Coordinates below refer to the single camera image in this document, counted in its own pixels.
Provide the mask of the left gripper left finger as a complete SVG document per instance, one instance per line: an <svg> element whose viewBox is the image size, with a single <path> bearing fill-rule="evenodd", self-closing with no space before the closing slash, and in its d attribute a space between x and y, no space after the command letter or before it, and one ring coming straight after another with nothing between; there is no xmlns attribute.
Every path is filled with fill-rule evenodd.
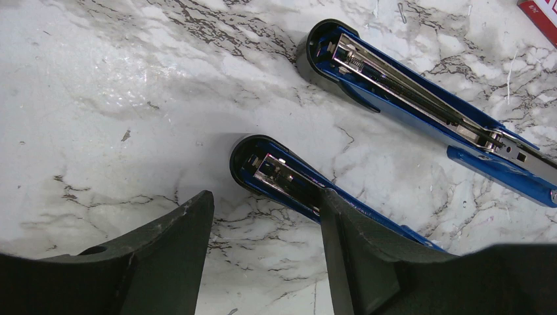
<svg viewBox="0 0 557 315"><path fill-rule="evenodd" d="M2 314L194 314L212 229L204 190L78 255L1 255Z"/></svg>

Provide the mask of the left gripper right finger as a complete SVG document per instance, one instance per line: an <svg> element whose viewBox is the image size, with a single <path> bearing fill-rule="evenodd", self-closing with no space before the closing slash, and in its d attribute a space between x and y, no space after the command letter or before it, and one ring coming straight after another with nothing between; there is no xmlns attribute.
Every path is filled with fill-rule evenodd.
<svg viewBox="0 0 557 315"><path fill-rule="evenodd" d="M464 256L435 250L321 194L335 314L555 314L556 246L496 244Z"/></svg>

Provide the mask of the blue stapler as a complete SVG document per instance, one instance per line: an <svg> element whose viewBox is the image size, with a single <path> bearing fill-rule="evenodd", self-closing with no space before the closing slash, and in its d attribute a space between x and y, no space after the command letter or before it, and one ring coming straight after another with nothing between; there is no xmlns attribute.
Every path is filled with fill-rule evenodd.
<svg viewBox="0 0 557 315"><path fill-rule="evenodd" d="M556 207L556 162L469 102L388 56L347 24L326 19L296 47L296 66L308 82L342 100L381 113L444 143L447 156L525 198ZM266 135L240 139L231 152L232 178L312 221L321 192L330 189L364 216L426 247L433 243L343 191L310 164Z"/></svg>

